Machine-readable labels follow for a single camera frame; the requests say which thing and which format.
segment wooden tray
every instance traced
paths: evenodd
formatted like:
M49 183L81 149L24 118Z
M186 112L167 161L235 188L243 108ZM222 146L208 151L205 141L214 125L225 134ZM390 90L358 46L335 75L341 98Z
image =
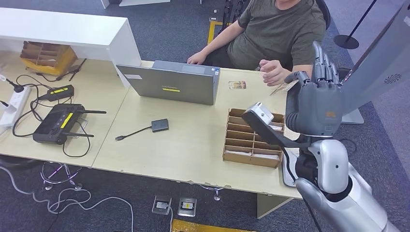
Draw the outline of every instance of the wooden tray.
M265 143L241 118L245 110L230 109L226 123L223 160L277 168L282 162L279 146ZM279 133L285 130L285 116L274 114L271 125Z

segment desk leg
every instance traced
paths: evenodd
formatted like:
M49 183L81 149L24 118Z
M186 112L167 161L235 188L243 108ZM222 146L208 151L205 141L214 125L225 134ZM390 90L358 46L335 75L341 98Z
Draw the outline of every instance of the desk leg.
M258 194L258 219L265 217L293 198Z

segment black router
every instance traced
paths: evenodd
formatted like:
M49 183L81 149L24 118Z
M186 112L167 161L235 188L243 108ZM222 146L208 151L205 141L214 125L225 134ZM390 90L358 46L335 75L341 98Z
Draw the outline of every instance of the black router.
M106 111L85 110L81 104L57 104L47 114L33 134L38 143L62 145L67 136L94 137L92 134L71 133L82 114L106 114Z

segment floor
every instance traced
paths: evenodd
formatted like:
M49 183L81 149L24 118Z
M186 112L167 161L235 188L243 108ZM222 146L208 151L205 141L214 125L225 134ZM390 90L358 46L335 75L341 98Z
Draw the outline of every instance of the floor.
M111 5L104 10L99 0L0 0L0 7L125 16L129 18L142 59L184 62L206 44L210 12L214 8L221 9L223 2L204 0L203 5L199 5L196 0L172 0L171 3L126 8ZM376 3L374 12L369 13L368 20L363 22L355 35L361 43L360 49L346 51L334 45L333 37L339 33L348 34L370 2L349 0L349 4L346 4L338 0L326 0L333 22L326 32L323 46L339 67L353 66L377 35L377 30L383 27L400 5L399 0L379 0ZM408 149L404 146L410 141L410 127L392 120L391 115L401 121L409 118L409 104L405 101L408 94L409 86L403 85L364 105L360 111L365 123L343 125L335 135L338 139L351 140L343 142L349 152L349 161L372 186L375 198L386 209L390 221L401 231L410 231L410 181L406 175L410 164L406 162ZM69 185L63 184L51 191L44 191L39 171L37 167L14 172L17 185L26 191L34 190L38 198L55 201L59 191ZM44 203L35 203L29 196L15 192L5 172L0 172L0 179L0 215L3 216L0 217L0 231L46 231L56 216L47 212ZM155 194L172 196L174 201L181 196L197 198L196 217L176 216L185 221L259 232L315 231L306 207L299 200L293 200L258 220L254 193L224 189L221 191L221 201L216 202L212 192L196 185L91 169L83 170L76 180L93 195L87 203L88 207L108 196L128 200L134 209L134 231L169 230L169 216L150 212ZM63 198L66 197L83 199L86 196L64 193ZM89 211L73 206L59 215L50 231L130 231L130 217L129 207L115 200L102 203ZM317 217L323 231L332 231L323 217Z

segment olive green t-shirt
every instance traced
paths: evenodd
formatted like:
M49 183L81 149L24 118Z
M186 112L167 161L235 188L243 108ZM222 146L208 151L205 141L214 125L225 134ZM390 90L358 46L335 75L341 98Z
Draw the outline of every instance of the olive green t-shirt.
M321 42L326 28L315 0L301 0L279 10L275 0L250 0L238 19L245 31L228 45L228 55L238 69L254 70L261 59L279 60L282 67L313 64L313 41Z

